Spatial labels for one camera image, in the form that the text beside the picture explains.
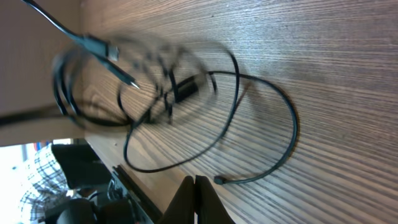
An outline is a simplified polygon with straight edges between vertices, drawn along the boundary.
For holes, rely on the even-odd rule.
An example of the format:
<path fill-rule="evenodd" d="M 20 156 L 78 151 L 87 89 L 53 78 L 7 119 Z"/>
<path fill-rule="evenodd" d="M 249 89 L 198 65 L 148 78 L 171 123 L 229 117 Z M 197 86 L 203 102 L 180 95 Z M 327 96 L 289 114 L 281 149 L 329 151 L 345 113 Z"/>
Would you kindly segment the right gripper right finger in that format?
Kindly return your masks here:
<path fill-rule="evenodd" d="M 198 224 L 235 224 L 205 176 L 195 177 L 195 213 Z"/>

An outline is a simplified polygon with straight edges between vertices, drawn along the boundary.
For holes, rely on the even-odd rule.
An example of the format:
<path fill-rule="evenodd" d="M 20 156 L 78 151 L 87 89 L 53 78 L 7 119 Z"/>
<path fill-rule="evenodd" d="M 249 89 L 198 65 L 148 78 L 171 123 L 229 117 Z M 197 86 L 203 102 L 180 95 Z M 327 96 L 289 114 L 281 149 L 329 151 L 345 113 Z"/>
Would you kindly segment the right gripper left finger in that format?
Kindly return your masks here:
<path fill-rule="evenodd" d="M 195 213 L 195 186 L 192 176 L 186 176 L 157 224 L 192 224 Z"/>

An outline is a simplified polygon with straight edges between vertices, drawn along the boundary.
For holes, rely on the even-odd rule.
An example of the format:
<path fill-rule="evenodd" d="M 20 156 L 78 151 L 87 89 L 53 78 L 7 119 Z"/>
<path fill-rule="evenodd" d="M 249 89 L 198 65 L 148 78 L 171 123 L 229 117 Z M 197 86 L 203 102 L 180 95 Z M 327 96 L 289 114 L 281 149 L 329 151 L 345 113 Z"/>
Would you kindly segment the person in plaid shirt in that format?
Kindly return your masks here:
<path fill-rule="evenodd" d="M 45 211 L 71 199 L 65 174 L 52 151 L 53 144 L 37 151 L 24 162 L 22 175 L 22 197 L 18 210 L 21 223 L 40 223 Z"/>

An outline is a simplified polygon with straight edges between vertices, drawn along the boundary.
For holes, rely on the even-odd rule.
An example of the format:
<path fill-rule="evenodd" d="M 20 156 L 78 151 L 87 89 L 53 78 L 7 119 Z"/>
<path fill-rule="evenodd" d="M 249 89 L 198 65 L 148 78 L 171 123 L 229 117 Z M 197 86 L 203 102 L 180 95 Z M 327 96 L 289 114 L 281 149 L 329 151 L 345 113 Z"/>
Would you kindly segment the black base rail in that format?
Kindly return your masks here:
<path fill-rule="evenodd" d="M 93 183 L 107 186 L 105 196 L 109 201 L 96 211 L 99 223 L 156 223 L 163 215 L 121 166 L 112 171 L 101 166 L 93 175 Z"/>

